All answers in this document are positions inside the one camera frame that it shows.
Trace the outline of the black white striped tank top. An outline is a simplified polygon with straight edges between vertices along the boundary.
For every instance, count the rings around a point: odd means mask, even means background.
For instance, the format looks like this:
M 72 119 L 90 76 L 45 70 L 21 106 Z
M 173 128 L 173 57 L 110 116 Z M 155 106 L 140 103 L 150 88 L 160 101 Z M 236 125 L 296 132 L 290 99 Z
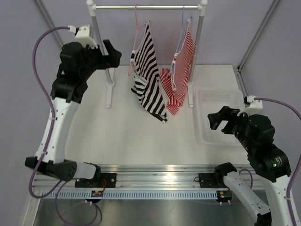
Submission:
M 137 95 L 144 110 L 166 123 L 166 107 L 159 87 L 159 70 L 149 22 L 145 26 L 142 41 L 131 58 L 134 60 L 134 86 L 131 91 Z

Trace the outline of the pink wire hanger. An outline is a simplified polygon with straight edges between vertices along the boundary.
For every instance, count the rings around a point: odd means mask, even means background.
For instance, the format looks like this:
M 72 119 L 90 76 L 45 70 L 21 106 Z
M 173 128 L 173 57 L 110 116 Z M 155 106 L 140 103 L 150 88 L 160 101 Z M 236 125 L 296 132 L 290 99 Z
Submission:
M 135 5 L 136 32 L 135 32 L 135 38 L 134 38 L 133 49 L 131 51 L 131 54 L 133 54 L 135 51 L 135 46 L 136 46 L 136 41 L 137 41 L 137 36 L 138 36 L 139 30 L 141 28 L 145 27 L 146 24 L 149 22 L 149 21 L 146 21 L 143 25 L 139 25 L 138 16 L 137 16 L 137 7 L 138 7 L 138 3 L 136 3 L 136 5 Z M 131 76 L 133 71 L 134 71 L 134 60 L 132 58 L 130 58 L 129 68 L 128 68 L 128 72 L 127 72 L 128 76 Z

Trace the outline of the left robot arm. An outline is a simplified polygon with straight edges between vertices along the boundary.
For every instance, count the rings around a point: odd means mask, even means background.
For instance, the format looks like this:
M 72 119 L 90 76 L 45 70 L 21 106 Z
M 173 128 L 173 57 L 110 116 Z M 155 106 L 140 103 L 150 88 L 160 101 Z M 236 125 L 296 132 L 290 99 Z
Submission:
M 108 52 L 98 46 L 70 42 L 62 47 L 61 63 L 51 89 L 51 110 L 41 146 L 25 166 L 61 181 L 77 180 L 76 187 L 97 187 L 102 183 L 101 168 L 93 163 L 65 159 L 65 146 L 71 123 L 88 88 L 87 80 L 96 70 L 117 68 L 122 56 L 109 40 Z

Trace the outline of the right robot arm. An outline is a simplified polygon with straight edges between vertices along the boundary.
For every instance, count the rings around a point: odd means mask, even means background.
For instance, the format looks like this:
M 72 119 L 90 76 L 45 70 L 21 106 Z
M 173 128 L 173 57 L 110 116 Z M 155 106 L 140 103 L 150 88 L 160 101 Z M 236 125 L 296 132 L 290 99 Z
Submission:
M 239 109 L 224 106 L 208 116 L 210 128 L 222 129 L 234 135 L 247 152 L 250 166 L 262 182 L 268 204 L 262 202 L 253 190 L 243 183 L 237 169 L 229 162 L 214 169 L 214 183 L 227 186 L 253 217 L 256 226 L 299 226 L 301 224 L 290 188 L 291 167 L 286 154 L 274 145 L 275 128 L 267 116 L 241 113 Z

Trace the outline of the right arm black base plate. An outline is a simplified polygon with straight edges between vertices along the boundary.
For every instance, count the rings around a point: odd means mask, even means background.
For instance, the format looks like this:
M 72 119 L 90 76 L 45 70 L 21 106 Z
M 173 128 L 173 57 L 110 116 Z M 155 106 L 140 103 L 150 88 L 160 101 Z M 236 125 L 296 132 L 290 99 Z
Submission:
M 199 183 L 201 188 L 227 188 L 225 184 L 215 179 L 214 173 L 199 173 L 194 177 L 194 181 Z

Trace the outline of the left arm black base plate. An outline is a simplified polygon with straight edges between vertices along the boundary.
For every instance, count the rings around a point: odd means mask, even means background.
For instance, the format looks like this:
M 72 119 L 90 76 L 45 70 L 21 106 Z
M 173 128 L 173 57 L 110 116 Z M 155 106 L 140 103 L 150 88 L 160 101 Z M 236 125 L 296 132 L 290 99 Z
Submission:
M 77 179 L 76 188 L 115 188 L 117 182 L 116 173 L 102 173 L 99 177 L 93 179 Z

